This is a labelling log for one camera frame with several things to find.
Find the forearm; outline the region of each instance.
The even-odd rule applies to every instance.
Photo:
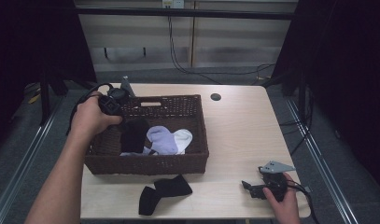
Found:
[[[90,139],[70,134],[26,223],[79,223],[85,151]]]

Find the human arm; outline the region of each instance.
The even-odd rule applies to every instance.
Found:
[[[78,105],[62,153],[39,191],[25,223],[80,222],[85,153],[93,137],[122,118],[101,112],[98,96]]]
[[[290,175],[284,173],[287,180],[292,181]],[[274,197],[273,193],[264,188],[263,192],[269,204],[274,209],[274,216],[280,224],[300,224],[300,216],[298,212],[298,203],[296,190],[293,188],[288,188],[285,197],[282,202],[278,202]]]

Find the wicker basket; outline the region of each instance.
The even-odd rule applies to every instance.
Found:
[[[123,107],[126,120],[144,118],[150,127],[187,129],[192,141],[183,155],[120,156],[120,131],[112,127],[95,136],[85,157],[94,175],[203,174],[209,151],[200,95],[135,97]]]

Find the black sock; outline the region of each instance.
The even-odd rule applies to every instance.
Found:
[[[161,196],[155,189],[146,186],[140,196],[139,215],[151,216],[160,199]]]
[[[192,189],[183,175],[178,175],[173,179],[157,180],[154,185],[158,195],[163,198],[192,194]]]
[[[121,151],[143,153],[148,129],[148,122],[143,118],[132,119],[126,122],[125,130],[120,136]]]

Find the light wood tabletop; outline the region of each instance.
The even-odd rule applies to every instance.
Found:
[[[246,219],[274,216],[267,201],[253,199],[242,180],[262,185],[259,166],[268,161],[294,165],[263,87],[132,84],[136,96],[200,94],[210,156],[204,174],[184,175],[193,193],[162,198],[152,216],[138,215],[141,192],[175,175],[93,175],[84,165],[81,218]],[[211,99],[217,93],[219,101]],[[295,171],[289,172],[300,182]],[[310,209],[297,193],[300,217]]]

